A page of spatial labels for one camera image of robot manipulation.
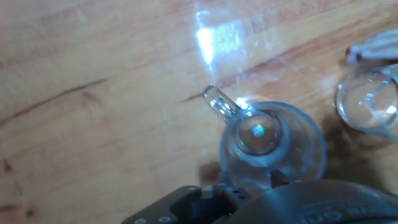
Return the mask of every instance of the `wooden table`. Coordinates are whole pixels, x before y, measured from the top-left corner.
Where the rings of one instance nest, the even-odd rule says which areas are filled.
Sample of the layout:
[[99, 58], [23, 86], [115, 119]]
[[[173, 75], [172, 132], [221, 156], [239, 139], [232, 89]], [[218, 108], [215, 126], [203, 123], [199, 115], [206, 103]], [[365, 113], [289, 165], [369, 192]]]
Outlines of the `wooden table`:
[[395, 0], [2, 0], [0, 222], [120, 223], [182, 185], [214, 182], [224, 124], [189, 99], [210, 83], [233, 100], [301, 108], [330, 142], [327, 178], [397, 193], [395, 145], [353, 138], [333, 107], [354, 70], [346, 48], [397, 26], [397, 10]]

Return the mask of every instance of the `black device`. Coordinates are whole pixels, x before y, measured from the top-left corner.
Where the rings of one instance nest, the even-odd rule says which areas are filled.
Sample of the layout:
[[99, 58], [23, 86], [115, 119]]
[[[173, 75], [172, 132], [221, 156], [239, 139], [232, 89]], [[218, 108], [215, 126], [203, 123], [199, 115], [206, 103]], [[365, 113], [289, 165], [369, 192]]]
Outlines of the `black device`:
[[222, 182], [185, 186], [122, 224], [398, 223], [398, 195], [342, 180], [281, 183], [257, 198]]

